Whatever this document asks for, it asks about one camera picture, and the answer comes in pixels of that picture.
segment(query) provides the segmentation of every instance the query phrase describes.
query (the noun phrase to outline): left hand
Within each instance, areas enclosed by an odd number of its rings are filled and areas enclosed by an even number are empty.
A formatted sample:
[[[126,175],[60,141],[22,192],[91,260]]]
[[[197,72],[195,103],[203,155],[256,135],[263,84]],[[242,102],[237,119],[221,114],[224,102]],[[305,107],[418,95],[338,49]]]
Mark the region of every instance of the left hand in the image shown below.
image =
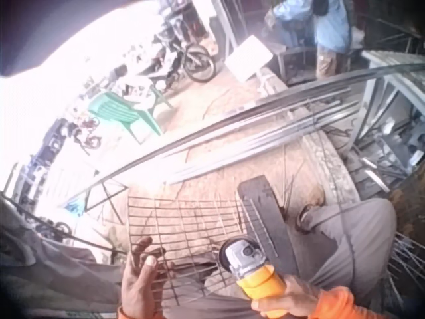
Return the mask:
[[[165,254],[165,249],[158,248],[145,253],[150,244],[151,237],[142,238],[127,256],[121,300],[123,313],[132,319],[152,319],[161,308],[167,273],[165,264],[159,263],[157,259]],[[167,264],[168,269],[173,267],[173,263]]]

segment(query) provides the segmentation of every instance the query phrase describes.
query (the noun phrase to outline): green plastic chair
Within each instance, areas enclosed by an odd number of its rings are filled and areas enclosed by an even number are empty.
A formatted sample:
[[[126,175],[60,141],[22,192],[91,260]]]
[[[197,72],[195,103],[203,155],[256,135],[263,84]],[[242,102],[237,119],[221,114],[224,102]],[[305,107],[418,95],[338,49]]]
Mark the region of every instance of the green plastic chair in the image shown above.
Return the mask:
[[[140,144],[139,140],[131,130],[131,125],[137,120],[142,119],[158,136],[160,136],[163,132],[153,117],[153,110],[156,105],[162,102],[166,103],[171,109],[173,108],[165,97],[156,90],[156,88],[151,88],[151,90],[156,96],[155,103],[151,108],[136,110],[134,106],[140,106],[141,104],[139,102],[124,100],[122,97],[113,92],[103,92],[97,95],[97,97],[89,103],[88,111],[101,119],[121,123],[131,136],[133,136],[133,138]]]

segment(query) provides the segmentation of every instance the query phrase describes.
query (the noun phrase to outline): orange sleeve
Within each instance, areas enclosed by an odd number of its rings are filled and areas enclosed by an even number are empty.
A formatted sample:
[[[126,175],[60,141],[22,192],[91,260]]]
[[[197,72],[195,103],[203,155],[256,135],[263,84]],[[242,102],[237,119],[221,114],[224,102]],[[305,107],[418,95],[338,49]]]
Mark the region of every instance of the orange sleeve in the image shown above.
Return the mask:
[[[124,311],[122,311],[122,307],[118,308],[118,319],[133,319],[130,317],[127,317],[126,314],[124,314]],[[143,318],[143,319],[165,319],[165,317],[161,313],[156,313],[153,315],[153,318]]]
[[[309,319],[383,319],[366,308],[354,305],[354,297],[345,287],[320,291],[319,302]]]

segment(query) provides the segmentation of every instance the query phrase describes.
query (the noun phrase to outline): grinder cutting disc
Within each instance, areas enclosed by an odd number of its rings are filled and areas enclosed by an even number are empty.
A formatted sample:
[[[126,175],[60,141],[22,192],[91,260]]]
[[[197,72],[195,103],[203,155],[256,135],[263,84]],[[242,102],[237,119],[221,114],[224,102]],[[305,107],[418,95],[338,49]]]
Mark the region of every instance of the grinder cutting disc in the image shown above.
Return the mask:
[[[226,249],[233,243],[237,242],[237,241],[248,241],[250,243],[250,245],[252,245],[254,248],[256,249],[261,249],[259,244],[252,239],[251,237],[248,237],[246,235],[239,235],[239,236],[235,236],[232,238],[229,238],[228,240],[226,240],[223,245],[221,245],[220,247],[220,251],[218,252],[218,261],[220,262],[221,267],[223,267],[226,271],[231,272],[230,271],[230,263],[227,259],[226,256]]]

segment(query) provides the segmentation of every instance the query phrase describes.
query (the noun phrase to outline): workshop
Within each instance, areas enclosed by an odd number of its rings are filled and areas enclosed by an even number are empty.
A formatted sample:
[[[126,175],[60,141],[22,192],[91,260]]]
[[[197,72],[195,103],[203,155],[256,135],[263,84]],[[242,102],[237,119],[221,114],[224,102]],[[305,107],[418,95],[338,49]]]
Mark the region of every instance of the workshop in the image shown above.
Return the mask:
[[[7,318],[423,316],[425,3],[0,9]]]

